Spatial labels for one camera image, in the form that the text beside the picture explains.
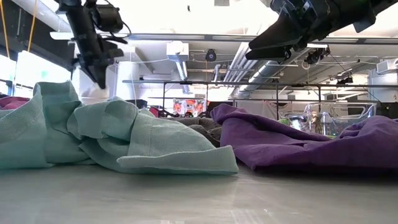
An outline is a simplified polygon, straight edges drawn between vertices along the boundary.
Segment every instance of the yellow cable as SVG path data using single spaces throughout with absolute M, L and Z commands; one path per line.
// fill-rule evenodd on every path
M 7 29 L 6 29 L 6 20 L 4 18 L 4 11 L 2 8 L 2 0 L 0 0 L 0 8 L 1 8 L 1 20 L 2 20 L 2 28 L 4 29 L 4 40 L 6 42 L 6 51 L 7 57 L 10 58 L 10 51 L 8 49 L 8 38 L 7 38 Z
M 30 28 L 29 43 L 27 45 L 28 52 L 30 51 L 30 46 L 32 45 L 33 30 L 35 29 L 35 21 L 36 21 L 36 11 L 37 11 L 37 0 L 35 0 L 35 10 L 33 11 L 32 27 Z

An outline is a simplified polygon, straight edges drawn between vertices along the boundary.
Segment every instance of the gray cloth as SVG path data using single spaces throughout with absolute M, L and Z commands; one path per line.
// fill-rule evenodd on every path
M 164 118 L 171 121 L 178 121 L 196 132 L 203 135 L 215 147 L 220 146 L 221 125 L 211 118 Z

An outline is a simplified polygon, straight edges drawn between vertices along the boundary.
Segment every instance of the clear plastic container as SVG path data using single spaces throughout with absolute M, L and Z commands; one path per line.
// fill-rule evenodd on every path
M 375 103 L 310 103 L 304 113 L 285 113 L 280 117 L 292 128 L 333 137 L 375 114 Z

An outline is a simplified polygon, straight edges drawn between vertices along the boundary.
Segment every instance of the window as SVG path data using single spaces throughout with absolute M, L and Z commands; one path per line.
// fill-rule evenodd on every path
M 70 72 L 46 59 L 23 51 L 18 54 L 16 64 L 16 89 L 14 96 L 32 97 L 37 82 L 65 82 Z
M 0 93 L 10 95 L 12 86 L 10 81 L 14 79 L 16 62 L 0 55 L 0 66 Z

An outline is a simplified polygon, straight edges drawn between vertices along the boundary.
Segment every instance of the red cloth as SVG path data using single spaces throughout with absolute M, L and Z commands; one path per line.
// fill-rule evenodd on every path
M 159 117 L 159 110 L 158 109 L 151 107 L 151 108 L 149 108 L 149 112 L 151 112 L 153 115 L 155 115 L 156 118 Z
M 27 103 L 30 99 L 24 97 L 17 96 L 8 96 L 0 99 L 0 110 L 14 110 L 25 103 Z

